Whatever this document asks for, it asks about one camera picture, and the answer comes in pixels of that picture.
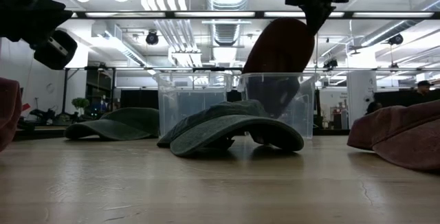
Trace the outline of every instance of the ceiling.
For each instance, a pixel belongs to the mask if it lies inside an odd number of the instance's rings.
[[[122,10],[145,10],[141,4],[141,0],[128,0],[118,2],[115,0],[90,0],[87,2],[79,2],[77,0],[56,0],[63,2],[67,9],[82,11],[122,11]],[[206,0],[185,0],[189,10],[207,10]],[[356,11],[420,11],[420,5],[427,0],[351,0],[349,3],[336,4],[338,10],[356,10]],[[248,0],[248,10],[299,10],[296,7],[287,6],[284,0]],[[238,46],[237,53],[231,66],[240,65],[245,62],[256,38],[264,30],[270,20],[251,20],[250,24],[242,25],[239,41],[235,44]],[[309,67],[313,67],[314,63],[318,63],[321,67],[323,62],[330,58],[330,54],[325,52],[335,47],[337,43],[347,43],[352,45],[356,43],[356,39],[371,34],[393,21],[385,20],[328,20],[318,33],[318,44],[316,45],[316,53],[313,54]],[[123,41],[130,45],[136,54],[143,57],[146,62],[155,67],[179,66],[172,65],[168,58],[168,48],[170,47],[159,31],[159,43],[157,45],[147,45],[145,42],[146,35],[149,30],[157,30],[154,20],[128,20],[114,19],[105,21],[107,27],[117,25],[123,31]],[[210,26],[202,24],[202,20],[193,19],[190,21],[192,32],[198,49],[201,52],[201,61],[203,63],[216,63],[216,58],[212,55],[212,37],[210,34]],[[404,67],[423,67],[429,63],[429,66],[440,64],[440,49],[433,49],[440,45],[440,21],[423,21],[401,33],[404,37],[404,43],[393,46],[391,53],[390,45],[377,44],[370,48],[361,49],[362,51],[372,52],[374,61],[377,66],[388,67],[392,59],[394,61],[401,59],[403,62],[411,59],[422,52],[432,49],[429,54],[421,56],[417,60],[410,60]],[[127,58],[115,47],[105,43],[92,32],[90,36],[81,36],[81,39],[87,41],[90,47],[89,63],[101,61],[108,66],[127,67],[130,66]],[[336,54],[331,54],[338,60],[339,67],[357,67],[355,60],[347,65],[347,51],[339,50]],[[402,74],[401,76],[414,75],[412,72]]]

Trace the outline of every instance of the clear plastic bin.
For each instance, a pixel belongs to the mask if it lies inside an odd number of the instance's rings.
[[[225,73],[158,73],[160,134],[165,135],[180,120],[226,101],[232,76]]]
[[[271,117],[311,139],[317,74],[250,73],[240,76],[238,91],[243,100],[259,100]]]

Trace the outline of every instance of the gray baseball cap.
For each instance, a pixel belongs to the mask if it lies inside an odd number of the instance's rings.
[[[159,137],[159,111],[132,107],[118,109],[99,120],[72,124],[64,135],[69,139],[99,135],[101,139],[114,141]]]
[[[272,119],[257,100],[223,102],[186,117],[157,143],[170,148],[180,157],[192,155],[201,148],[228,149],[232,137],[248,131],[260,144],[271,144],[283,150],[298,151],[304,146],[301,135],[289,125]]]

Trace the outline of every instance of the wooden table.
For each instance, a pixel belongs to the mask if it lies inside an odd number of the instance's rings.
[[[298,154],[244,137],[182,159],[155,140],[15,142],[0,223],[440,223],[440,176],[316,137]]]

